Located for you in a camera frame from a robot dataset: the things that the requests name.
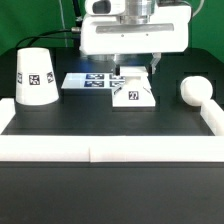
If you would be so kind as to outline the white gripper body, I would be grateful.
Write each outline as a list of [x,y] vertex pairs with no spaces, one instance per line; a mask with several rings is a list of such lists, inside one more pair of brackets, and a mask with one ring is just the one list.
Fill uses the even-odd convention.
[[187,4],[86,4],[80,51],[86,56],[183,52]]

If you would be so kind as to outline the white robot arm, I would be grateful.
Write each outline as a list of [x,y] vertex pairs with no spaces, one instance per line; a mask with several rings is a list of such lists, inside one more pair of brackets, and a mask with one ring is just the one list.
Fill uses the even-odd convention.
[[191,7],[157,0],[86,0],[80,51],[85,55],[182,52]]

